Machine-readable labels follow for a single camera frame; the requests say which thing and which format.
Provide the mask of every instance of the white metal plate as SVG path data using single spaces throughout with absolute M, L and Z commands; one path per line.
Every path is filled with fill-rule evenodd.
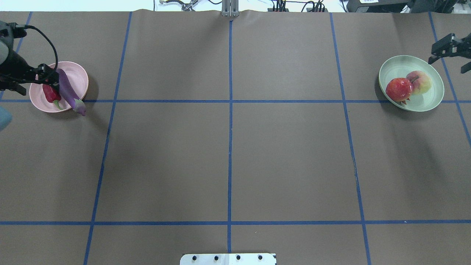
M 185 254 L 180 265 L 276 265 L 276 254 Z

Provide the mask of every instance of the eggplant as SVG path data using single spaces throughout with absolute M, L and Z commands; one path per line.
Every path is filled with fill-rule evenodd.
M 87 111 L 85 108 L 85 103 L 77 96 L 77 93 L 72 88 L 69 78 L 64 70 L 58 68 L 57 73 L 59 74 L 59 94 L 69 103 L 72 109 L 85 116 Z

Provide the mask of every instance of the red chili pepper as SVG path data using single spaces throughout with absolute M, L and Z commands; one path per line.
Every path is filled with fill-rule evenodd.
M 62 97 L 59 95 L 58 91 L 56 91 L 53 87 L 47 84 L 42 85 L 42 91 L 44 92 L 46 100 L 49 103 L 54 103 L 58 109 L 62 110 L 62 108 L 59 106 L 59 100 L 61 100 Z

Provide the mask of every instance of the metal clamp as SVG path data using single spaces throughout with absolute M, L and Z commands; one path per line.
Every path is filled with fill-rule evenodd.
M 239 0 L 222 0 L 223 17 L 238 17 L 239 16 Z

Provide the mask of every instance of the plate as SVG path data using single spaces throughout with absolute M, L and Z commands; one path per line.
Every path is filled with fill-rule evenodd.
M 54 68 L 55 65 L 56 64 L 51 64 L 49 67 Z M 57 67 L 64 70 L 64 72 L 67 74 L 67 77 L 69 78 L 73 90 L 75 93 L 77 93 L 77 96 L 79 96 L 80 99 L 83 99 L 87 93 L 89 83 L 88 75 L 87 72 L 85 72 L 85 69 L 74 62 L 59 62 Z M 31 103 L 36 108 L 44 112 L 55 113 L 66 111 L 72 108 L 64 98 L 59 101 L 59 106 L 62 108 L 62 110 L 57 109 L 54 103 L 49 103 L 46 100 L 44 92 L 42 91 L 42 84 L 31 83 L 29 94 Z
M 407 105 L 398 104 L 386 95 L 386 86 L 397 77 L 406 77 L 412 71 L 424 71 L 432 80 L 430 90 L 421 95 L 411 95 L 410 100 L 406 100 Z M 381 66 L 379 73 L 380 87 L 386 98 L 392 104 L 399 108 L 409 111 L 427 111 L 435 108 L 440 104 L 445 94 L 443 80 L 438 72 L 424 60 L 414 56 L 399 55 L 389 58 Z

